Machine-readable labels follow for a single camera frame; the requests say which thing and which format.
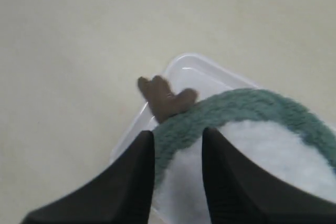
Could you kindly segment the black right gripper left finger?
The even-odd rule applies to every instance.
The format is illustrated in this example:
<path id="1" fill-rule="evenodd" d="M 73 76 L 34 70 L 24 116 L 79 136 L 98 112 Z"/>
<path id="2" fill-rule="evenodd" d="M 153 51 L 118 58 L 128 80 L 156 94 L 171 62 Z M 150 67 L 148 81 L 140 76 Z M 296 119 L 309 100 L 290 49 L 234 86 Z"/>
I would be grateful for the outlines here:
<path id="1" fill-rule="evenodd" d="M 154 188 L 154 136 L 142 131 L 89 183 L 29 212 L 22 223 L 148 223 Z"/>

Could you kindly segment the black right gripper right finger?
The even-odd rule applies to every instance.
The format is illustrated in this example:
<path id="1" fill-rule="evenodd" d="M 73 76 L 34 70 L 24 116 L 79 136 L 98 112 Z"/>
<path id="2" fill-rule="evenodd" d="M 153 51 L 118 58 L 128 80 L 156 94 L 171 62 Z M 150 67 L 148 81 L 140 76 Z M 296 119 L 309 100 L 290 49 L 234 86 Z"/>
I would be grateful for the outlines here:
<path id="1" fill-rule="evenodd" d="M 202 135 L 211 223 L 335 223 L 335 204 L 271 175 L 215 128 Z"/>

